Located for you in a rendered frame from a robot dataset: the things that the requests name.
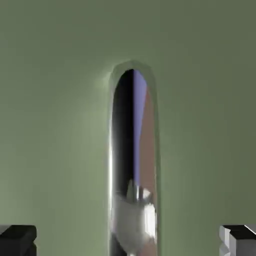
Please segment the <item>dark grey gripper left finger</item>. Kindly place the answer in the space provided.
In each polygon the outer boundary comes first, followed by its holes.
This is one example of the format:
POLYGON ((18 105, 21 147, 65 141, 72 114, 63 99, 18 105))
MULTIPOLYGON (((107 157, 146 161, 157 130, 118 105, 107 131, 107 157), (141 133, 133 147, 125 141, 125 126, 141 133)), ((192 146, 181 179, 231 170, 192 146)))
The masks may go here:
POLYGON ((35 225, 1 225, 0 256, 37 256, 35 225))

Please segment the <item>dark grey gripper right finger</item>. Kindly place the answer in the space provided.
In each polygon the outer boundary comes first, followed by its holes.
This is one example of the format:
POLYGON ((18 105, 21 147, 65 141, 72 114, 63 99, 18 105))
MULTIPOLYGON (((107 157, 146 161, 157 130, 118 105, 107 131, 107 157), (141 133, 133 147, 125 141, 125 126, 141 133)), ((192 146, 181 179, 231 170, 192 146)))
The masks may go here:
POLYGON ((256 224, 221 225, 219 256, 256 256, 256 224))

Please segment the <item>green painted drawer front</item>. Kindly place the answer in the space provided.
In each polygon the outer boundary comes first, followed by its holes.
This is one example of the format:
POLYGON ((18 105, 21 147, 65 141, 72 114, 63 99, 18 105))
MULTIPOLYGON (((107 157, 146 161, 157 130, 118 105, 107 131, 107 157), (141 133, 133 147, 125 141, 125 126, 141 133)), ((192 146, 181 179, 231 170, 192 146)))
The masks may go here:
POLYGON ((0 0, 0 224, 39 256, 107 256, 110 75, 157 102, 161 256, 256 224, 256 0, 0 0))

